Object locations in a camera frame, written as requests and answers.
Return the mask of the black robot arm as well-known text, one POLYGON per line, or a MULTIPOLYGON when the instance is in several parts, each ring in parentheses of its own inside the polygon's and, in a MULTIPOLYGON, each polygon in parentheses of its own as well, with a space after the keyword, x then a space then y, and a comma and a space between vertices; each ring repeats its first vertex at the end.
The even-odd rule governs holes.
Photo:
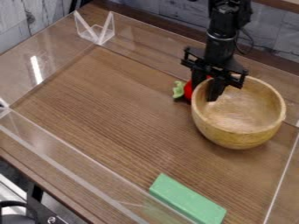
POLYGON ((242 88, 248 70, 234 60, 238 31, 249 22, 250 0, 209 0, 205 48, 184 48, 181 64, 190 69, 190 89, 208 77, 206 101, 214 102, 226 86, 242 88))

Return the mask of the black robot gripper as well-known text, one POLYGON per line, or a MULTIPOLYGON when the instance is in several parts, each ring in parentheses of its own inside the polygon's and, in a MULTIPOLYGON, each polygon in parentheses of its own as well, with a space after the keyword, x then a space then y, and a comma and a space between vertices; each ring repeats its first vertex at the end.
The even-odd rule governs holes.
POLYGON ((204 49, 186 46, 182 49, 181 65, 190 70, 190 88, 194 89, 209 77, 206 101, 214 102, 226 86, 242 88, 248 70, 234 60, 236 38, 206 31, 204 49))

